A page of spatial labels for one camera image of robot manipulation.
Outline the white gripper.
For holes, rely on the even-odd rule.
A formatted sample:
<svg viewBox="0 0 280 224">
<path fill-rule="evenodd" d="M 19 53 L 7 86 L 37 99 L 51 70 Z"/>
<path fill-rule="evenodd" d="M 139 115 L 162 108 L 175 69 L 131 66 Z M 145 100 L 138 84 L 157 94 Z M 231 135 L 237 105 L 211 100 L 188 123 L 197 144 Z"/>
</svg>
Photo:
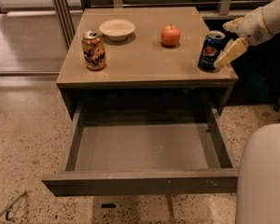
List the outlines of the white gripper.
<svg viewBox="0 0 280 224">
<path fill-rule="evenodd" d="M 231 39 L 227 43 L 214 62 L 216 69 L 221 69 L 239 58 L 247 51 L 249 45 L 257 46 L 273 37 L 266 27 L 262 7 L 258 7 L 243 17 L 225 22 L 223 28 L 227 32 L 237 33 L 241 38 Z"/>
</svg>

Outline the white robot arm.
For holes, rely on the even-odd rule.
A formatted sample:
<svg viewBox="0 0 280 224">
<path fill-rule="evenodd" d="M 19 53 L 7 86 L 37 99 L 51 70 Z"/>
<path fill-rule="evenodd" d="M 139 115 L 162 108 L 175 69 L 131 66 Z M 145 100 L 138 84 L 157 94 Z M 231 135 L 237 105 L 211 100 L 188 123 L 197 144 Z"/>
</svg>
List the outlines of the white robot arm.
<svg viewBox="0 0 280 224">
<path fill-rule="evenodd" d="M 223 28 L 238 35 L 215 61 L 220 69 L 250 46 L 280 34 L 280 0 L 258 7 Z M 280 124 L 256 130 L 245 143 L 238 169 L 235 224 L 280 224 Z"/>
</svg>

